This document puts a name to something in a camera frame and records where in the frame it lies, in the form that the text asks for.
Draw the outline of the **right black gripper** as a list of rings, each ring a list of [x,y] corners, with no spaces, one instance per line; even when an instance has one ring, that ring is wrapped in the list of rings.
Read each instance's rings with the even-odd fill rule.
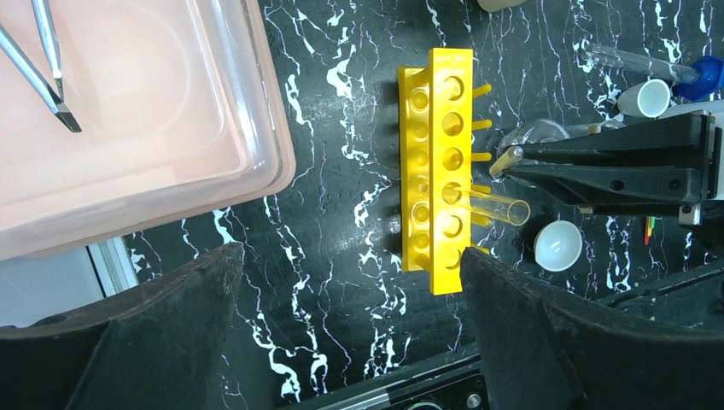
[[[723,124],[706,111],[522,150],[525,159],[592,166],[505,171],[591,214],[666,216],[684,226],[723,214]]]

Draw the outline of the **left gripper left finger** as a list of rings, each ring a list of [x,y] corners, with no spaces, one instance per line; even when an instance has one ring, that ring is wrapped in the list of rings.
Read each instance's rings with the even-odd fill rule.
[[[90,305],[1,330],[4,409],[200,409],[243,249],[230,243]]]

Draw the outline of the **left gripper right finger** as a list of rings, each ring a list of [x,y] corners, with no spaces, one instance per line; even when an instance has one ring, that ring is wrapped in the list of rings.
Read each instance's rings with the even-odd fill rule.
[[[723,265],[597,301],[463,253],[493,409],[720,409]]]

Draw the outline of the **thin glass test tube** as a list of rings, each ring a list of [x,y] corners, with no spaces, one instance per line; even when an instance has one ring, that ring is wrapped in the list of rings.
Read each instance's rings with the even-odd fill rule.
[[[523,159],[524,151],[521,146],[508,147],[503,154],[490,166],[489,174],[493,179],[500,179],[505,170],[516,165]]]

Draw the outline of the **yellow test tube rack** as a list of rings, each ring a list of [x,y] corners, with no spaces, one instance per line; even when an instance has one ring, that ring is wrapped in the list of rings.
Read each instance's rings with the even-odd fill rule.
[[[435,296],[459,293],[460,262],[471,228],[491,218],[470,211],[475,87],[471,49],[433,48],[425,67],[399,67],[402,269],[425,271]]]

